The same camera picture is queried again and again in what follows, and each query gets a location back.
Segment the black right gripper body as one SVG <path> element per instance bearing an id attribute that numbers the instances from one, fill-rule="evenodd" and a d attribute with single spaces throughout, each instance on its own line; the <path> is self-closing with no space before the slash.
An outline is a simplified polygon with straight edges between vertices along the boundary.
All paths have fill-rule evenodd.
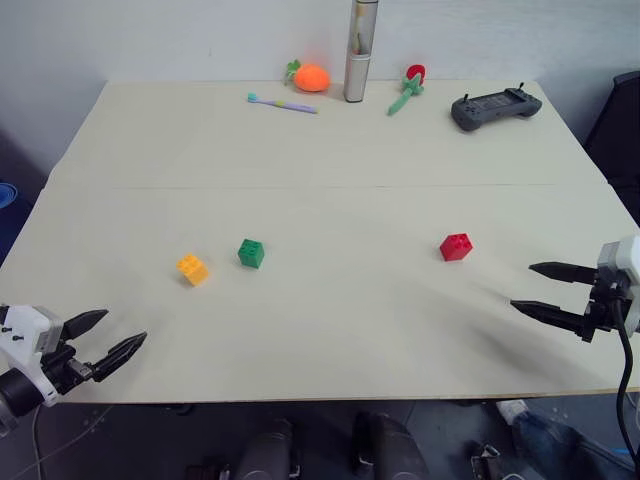
<path id="1" fill-rule="evenodd" d="M 585 342 L 597 330 L 622 330 L 628 338 L 634 333 L 634 282 L 623 270 L 599 266 L 597 279 L 589 293 L 584 312 Z"/>

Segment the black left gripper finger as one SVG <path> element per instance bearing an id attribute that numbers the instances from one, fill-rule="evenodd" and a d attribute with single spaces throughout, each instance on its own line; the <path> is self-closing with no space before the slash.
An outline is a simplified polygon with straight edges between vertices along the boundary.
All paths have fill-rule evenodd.
<path id="1" fill-rule="evenodd" d="M 101 382 L 128 362 L 147 338 L 146 332 L 128 337 L 108 350 L 106 356 L 91 365 L 92 379 Z"/>
<path id="2" fill-rule="evenodd" d="M 63 324 L 61 340 L 69 341 L 80 337 L 91 330 L 102 318 L 109 313 L 106 309 L 83 312 Z"/>

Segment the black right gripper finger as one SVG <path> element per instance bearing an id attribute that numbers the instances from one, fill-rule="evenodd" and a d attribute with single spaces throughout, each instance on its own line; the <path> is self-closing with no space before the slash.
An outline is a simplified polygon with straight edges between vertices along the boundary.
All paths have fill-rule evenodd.
<path id="1" fill-rule="evenodd" d="M 538 322 L 571 331 L 581 338 L 584 337 L 584 317 L 581 315 L 538 301 L 511 300 L 510 305 Z"/>
<path id="2" fill-rule="evenodd" d="M 562 262 L 541 262 L 532 264 L 529 269 L 557 281 L 593 285 L 597 279 L 597 270 Z"/>

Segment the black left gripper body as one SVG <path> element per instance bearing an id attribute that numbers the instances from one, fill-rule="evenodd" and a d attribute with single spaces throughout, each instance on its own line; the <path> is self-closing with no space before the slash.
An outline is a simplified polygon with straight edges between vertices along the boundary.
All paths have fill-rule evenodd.
<path id="1" fill-rule="evenodd" d="M 75 358 L 76 349 L 66 343 L 58 345 L 52 353 L 44 354 L 41 367 L 59 395 L 66 395 L 94 375 L 90 363 L 82 363 Z"/>

